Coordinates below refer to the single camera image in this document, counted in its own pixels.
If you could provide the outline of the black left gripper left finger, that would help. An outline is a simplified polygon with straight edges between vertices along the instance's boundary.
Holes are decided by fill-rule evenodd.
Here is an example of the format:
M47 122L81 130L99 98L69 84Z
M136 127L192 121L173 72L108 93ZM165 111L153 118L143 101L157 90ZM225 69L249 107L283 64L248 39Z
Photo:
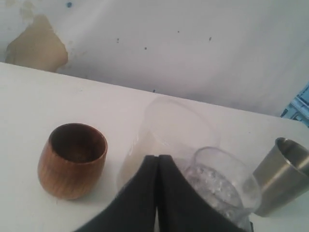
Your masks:
M153 232L158 157L147 155L108 207L78 232Z

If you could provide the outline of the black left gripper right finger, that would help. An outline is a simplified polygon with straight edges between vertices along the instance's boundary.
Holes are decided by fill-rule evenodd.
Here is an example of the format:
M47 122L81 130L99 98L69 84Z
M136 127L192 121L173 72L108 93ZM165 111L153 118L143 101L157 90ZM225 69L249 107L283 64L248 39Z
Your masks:
M157 209L161 232L240 232L190 186L170 155L160 155Z

